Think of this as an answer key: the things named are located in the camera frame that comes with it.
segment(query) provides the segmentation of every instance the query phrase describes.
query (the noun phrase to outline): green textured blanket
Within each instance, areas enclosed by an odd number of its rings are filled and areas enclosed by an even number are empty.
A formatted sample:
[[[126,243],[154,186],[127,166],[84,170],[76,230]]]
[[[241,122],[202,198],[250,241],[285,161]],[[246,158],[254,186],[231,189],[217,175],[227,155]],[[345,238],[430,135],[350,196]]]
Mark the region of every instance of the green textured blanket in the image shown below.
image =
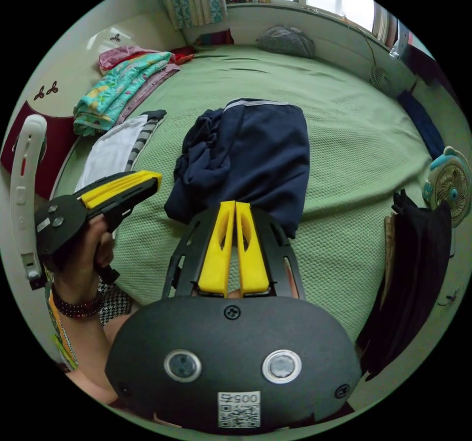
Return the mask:
[[[384,273],[384,217],[404,187],[423,206],[428,151],[400,105],[370,84],[310,59],[223,46],[200,51],[140,110],[165,109],[166,121],[135,170],[164,175],[161,191],[135,207],[120,226],[114,267],[119,286],[140,304],[161,297],[169,258],[183,225],[164,203],[182,140],[206,109],[262,98],[303,109],[311,170],[303,219],[293,241],[307,299],[329,311],[355,340]],[[238,288],[233,259],[230,290]]]

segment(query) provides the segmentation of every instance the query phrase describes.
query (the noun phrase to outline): navy blue pants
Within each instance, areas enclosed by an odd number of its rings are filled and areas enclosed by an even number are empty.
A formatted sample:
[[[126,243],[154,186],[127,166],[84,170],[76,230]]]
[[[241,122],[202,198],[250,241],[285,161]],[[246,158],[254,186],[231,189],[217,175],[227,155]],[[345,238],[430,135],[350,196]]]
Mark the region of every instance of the navy blue pants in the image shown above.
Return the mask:
[[[165,204],[188,224],[223,201],[250,203],[294,238],[305,202],[310,146],[303,111],[294,105],[239,99],[207,110],[188,131]]]

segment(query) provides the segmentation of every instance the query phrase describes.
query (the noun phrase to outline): hand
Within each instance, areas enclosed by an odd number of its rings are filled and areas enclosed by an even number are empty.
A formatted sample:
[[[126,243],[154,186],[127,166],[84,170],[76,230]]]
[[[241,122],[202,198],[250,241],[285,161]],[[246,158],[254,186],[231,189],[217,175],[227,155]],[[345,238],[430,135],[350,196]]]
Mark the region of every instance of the hand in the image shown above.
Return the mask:
[[[99,281],[95,263],[105,267],[113,260],[114,240],[107,229],[103,215],[90,220],[62,272],[54,275],[56,291],[66,303],[78,305],[95,297]]]

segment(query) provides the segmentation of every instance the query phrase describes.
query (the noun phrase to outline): bracelet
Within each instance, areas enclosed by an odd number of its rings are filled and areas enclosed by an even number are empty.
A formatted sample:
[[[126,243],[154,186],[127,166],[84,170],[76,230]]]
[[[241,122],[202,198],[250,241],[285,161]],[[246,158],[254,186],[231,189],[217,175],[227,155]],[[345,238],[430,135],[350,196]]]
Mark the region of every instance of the bracelet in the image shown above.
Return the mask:
[[[56,289],[54,287],[54,282],[51,285],[51,293],[53,295],[53,302],[58,312],[69,318],[87,318],[92,317],[100,312],[103,307],[103,301],[101,299],[100,293],[97,291],[97,295],[93,300],[86,303],[81,303],[80,305],[71,305],[64,302],[61,297],[59,297]]]

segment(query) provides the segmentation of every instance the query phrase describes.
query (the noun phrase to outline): red headboard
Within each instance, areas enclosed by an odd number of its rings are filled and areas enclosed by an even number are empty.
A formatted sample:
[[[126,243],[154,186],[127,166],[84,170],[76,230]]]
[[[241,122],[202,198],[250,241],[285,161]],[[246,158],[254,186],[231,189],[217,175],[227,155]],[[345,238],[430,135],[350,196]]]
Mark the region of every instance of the red headboard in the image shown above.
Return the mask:
[[[11,174],[13,167],[12,149],[26,117],[33,114],[42,115],[48,123],[46,154],[38,165],[34,188],[37,195],[49,200],[62,166],[78,139],[78,136],[74,134],[73,130],[73,117],[49,117],[37,112],[31,108],[28,102],[25,102],[8,133],[5,146],[1,152],[0,162]]]

